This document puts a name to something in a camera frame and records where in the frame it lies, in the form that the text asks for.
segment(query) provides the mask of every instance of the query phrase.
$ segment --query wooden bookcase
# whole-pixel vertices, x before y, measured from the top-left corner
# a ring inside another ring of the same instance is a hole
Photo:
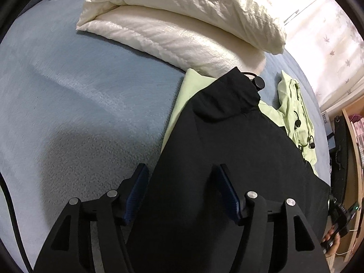
[[[361,169],[359,150],[356,145],[355,133],[349,120],[352,114],[360,114],[364,116],[364,96],[348,105],[342,110],[346,123],[349,128],[350,136],[348,137],[348,176],[346,182],[346,192],[344,206],[349,208],[355,201],[359,202],[359,212],[349,224],[351,231],[341,239],[338,254],[343,254],[344,262],[348,262],[351,256],[356,252],[360,243],[364,239],[364,225],[360,223],[361,203],[363,199],[363,175]]]

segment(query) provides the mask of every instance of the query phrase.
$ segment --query green garment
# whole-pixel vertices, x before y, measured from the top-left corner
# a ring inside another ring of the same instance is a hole
[[[284,71],[281,72],[281,76],[282,79],[277,88],[281,107],[278,110],[275,110],[272,106],[267,105],[263,101],[260,101],[258,106],[261,112],[275,124],[279,127],[285,127],[287,135],[290,139],[292,139],[297,147],[303,147],[302,156],[311,164],[314,173],[317,175],[314,169],[314,165],[317,162],[315,149],[310,149],[307,146],[309,143],[309,137],[312,136],[314,138],[314,128],[310,118],[308,117],[308,112],[302,99],[300,85],[296,79],[292,79]],[[174,125],[176,124],[181,111],[185,107],[185,104],[197,92],[209,86],[215,80],[217,79],[202,76],[193,69],[187,70],[169,120],[167,131],[164,135],[162,150],[166,145]],[[294,112],[298,114],[301,121],[301,126],[296,130],[294,129],[294,123],[297,120],[297,116]]]

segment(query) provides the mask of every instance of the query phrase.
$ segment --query bed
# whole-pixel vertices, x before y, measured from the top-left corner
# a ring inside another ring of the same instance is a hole
[[[82,2],[42,0],[0,45],[0,169],[32,265],[70,198],[98,198],[140,162],[153,170],[184,76],[146,53],[76,31]],[[300,82],[315,128],[315,168],[330,184],[325,129],[307,78],[287,51],[265,56],[262,100],[279,107],[281,70]],[[0,236],[25,272],[3,197]]]

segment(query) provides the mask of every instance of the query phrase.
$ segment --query black cable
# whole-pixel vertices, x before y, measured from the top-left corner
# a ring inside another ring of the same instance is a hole
[[[6,203],[8,205],[11,225],[13,226],[13,231],[14,231],[14,235],[15,235],[16,244],[18,245],[21,258],[23,259],[23,262],[24,262],[25,267],[27,268],[28,272],[33,273],[33,269],[32,269],[32,266],[30,265],[27,254],[25,252],[23,242],[21,241],[18,222],[16,221],[16,216],[15,216],[13,201],[11,199],[8,186],[6,185],[6,182],[5,182],[1,172],[0,172],[0,187],[1,187],[2,191],[3,191],[3,193],[4,193],[5,200],[6,200]]]

